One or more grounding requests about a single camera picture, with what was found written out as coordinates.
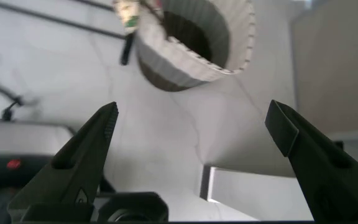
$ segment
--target red light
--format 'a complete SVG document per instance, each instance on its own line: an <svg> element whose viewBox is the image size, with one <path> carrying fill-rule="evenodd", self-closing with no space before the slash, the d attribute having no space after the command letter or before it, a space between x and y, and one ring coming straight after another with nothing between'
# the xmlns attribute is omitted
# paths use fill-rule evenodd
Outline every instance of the red light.
<svg viewBox="0 0 358 224"><path fill-rule="evenodd" d="M6 164L6 167L10 170L15 170L18 169L21 165L22 161L20 159L13 159Z"/></svg>

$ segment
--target striped basket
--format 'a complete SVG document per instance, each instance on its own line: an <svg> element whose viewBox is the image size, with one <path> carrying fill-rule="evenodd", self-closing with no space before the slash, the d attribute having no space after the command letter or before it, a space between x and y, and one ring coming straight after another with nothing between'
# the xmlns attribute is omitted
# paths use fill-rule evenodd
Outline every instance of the striped basket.
<svg viewBox="0 0 358 224"><path fill-rule="evenodd" d="M162 0L163 20L140 8L139 66L157 88L181 91L243 71L255 39L250 0Z"/></svg>

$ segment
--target black device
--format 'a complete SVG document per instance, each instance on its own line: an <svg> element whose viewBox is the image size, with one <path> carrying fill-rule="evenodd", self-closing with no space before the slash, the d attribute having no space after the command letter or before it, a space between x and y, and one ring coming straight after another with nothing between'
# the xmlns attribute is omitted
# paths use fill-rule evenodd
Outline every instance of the black device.
<svg viewBox="0 0 358 224"><path fill-rule="evenodd" d="M167 205L152 192L112 193L98 211L93 207L117 116L115 103L92 116L11 201L13 223L168 221ZM287 105L272 100L265 124L314 220L358 222L358 162Z"/></svg>

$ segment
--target white floor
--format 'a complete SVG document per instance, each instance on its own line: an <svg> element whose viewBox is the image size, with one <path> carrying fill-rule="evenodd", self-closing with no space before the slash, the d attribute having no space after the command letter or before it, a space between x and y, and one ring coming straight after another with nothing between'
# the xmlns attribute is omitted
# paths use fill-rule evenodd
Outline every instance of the white floor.
<svg viewBox="0 0 358 224"><path fill-rule="evenodd" d="M271 99L294 106L288 36L293 10L288 0L254 4L258 34L249 69L179 93L153 87L133 52L130 64L120 66L122 40L0 9L0 85L37 100L17 110L18 120L75 129L116 101L119 119L105 167L115 188L157 191L173 220L224 220L217 205L201 206L204 201L194 197L203 164L292 175L264 118ZM88 7L69 9L62 13L88 22L102 17ZM0 112L7 104L0 97ZM196 206L206 210L191 212Z"/></svg>

